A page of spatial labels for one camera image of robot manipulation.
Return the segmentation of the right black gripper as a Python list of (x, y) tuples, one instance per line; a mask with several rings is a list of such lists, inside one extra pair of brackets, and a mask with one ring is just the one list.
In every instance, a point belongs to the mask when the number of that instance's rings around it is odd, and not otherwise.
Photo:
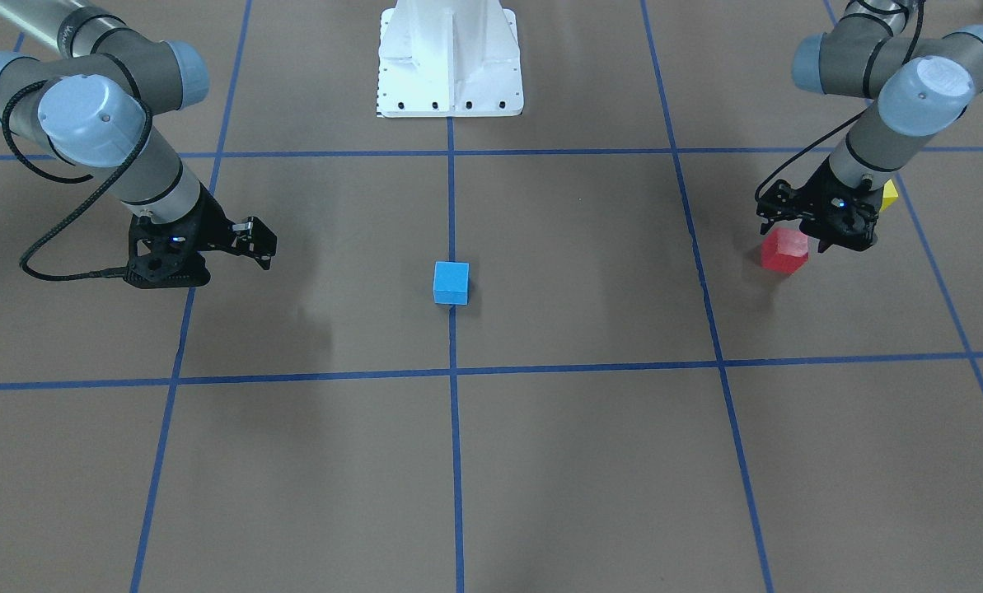
[(258, 217), (233, 222), (208, 188), (200, 188), (194, 206), (186, 214), (189, 241), (197, 251), (219, 250), (253, 259), (263, 270), (277, 253), (278, 237)]

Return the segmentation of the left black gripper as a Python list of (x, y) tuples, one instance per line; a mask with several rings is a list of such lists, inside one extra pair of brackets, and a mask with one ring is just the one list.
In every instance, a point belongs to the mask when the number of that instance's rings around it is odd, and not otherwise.
[(760, 233), (769, 233), (777, 222), (798, 217), (798, 193), (807, 214), (799, 224), (800, 232), (818, 240), (844, 240), (848, 236), (845, 217), (850, 214), (850, 186), (837, 179), (829, 158), (799, 191), (786, 180), (775, 180), (765, 190), (757, 191)]

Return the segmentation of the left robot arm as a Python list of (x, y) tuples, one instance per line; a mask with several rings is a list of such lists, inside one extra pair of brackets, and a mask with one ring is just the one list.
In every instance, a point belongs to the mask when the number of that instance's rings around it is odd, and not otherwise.
[(756, 191), (761, 234), (796, 221), (819, 250), (864, 251), (877, 240), (884, 188), (983, 91), (983, 24), (938, 39), (903, 36), (918, 1), (850, 1), (833, 30), (793, 54), (798, 89), (867, 99), (841, 142), (800, 187), (771, 174)]

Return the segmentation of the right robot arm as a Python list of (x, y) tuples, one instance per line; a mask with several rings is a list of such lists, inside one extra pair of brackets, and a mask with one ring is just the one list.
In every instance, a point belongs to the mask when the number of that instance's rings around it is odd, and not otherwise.
[[(57, 50), (55, 61), (0, 52), (0, 127), (21, 164), (59, 184), (98, 188), (22, 256), (21, 269), (101, 196), (132, 214), (127, 263), (91, 278), (127, 278), (146, 287), (208, 281), (204, 252), (253, 259), (269, 269), (276, 235), (257, 217), (233, 222), (211, 191), (153, 127), (159, 114), (200, 104), (208, 94), (204, 57), (179, 40), (153, 41), (113, 12), (86, 1), (0, 1), (0, 16)], [(51, 174), (17, 149), (17, 139), (76, 166)]]

